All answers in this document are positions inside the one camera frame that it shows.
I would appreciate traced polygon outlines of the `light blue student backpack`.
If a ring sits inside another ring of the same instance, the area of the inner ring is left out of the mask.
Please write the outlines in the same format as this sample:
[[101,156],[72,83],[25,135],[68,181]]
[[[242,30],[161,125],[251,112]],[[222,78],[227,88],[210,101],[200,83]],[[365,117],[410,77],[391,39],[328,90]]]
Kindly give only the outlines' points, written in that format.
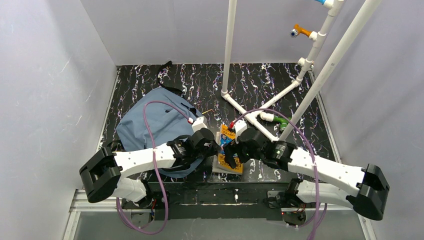
[[118,138],[107,144],[113,151],[123,149],[131,152],[152,147],[144,119],[147,119],[153,140],[158,146],[194,133],[192,126],[178,110],[193,120],[201,117],[201,112],[184,99],[181,90],[162,83],[159,85],[132,106],[118,123]]

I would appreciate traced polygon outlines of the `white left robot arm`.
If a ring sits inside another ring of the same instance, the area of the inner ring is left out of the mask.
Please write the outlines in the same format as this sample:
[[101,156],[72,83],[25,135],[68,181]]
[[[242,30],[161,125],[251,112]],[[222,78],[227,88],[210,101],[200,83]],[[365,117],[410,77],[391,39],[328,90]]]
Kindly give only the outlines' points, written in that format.
[[79,170],[89,203],[109,197],[140,202],[150,194],[148,184],[129,177],[154,169],[188,169],[198,159],[217,155],[215,135],[201,128],[154,148],[136,151],[98,150]]

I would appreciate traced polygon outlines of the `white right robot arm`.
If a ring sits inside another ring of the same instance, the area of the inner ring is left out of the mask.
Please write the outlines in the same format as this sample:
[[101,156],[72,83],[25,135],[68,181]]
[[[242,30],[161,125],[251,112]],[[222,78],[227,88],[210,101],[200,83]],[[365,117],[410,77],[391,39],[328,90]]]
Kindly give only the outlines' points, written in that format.
[[285,141],[271,141],[260,131],[247,128],[222,146],[224,160],[231,168],[236,161],[259,160],[270,168],[317,175],[318,183],[293,178],[288,188],[271,196],[272,204],[324,203],[350,208],[374,221],[384,217],[390,186],[380,167],[350,166],[312,155]]

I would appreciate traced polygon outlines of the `colourful blue storey book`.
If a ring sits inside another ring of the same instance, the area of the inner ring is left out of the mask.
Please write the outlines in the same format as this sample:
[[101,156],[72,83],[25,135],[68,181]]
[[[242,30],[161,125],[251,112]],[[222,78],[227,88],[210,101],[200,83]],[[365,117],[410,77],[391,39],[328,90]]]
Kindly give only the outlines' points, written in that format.
[[212,162],[212,172],[213,173],[220,173],[220,174],[234,174],[234,175],[241,175],[243,173],[243,165],[240,163],[240,160],[235,154],[233,156],[236,167],[231,168],[231,166],[225,161],[225,152],[224,152],[224,145],[230,143],[232,140],[234,140],[236,137],[236,134],[234,132],[229,131],[228,127],[225,124],[221,124],[219,132],[216,133],[216,142],[220,147],[220,150],[217,154],[217,156],[214,156],[213,162]]

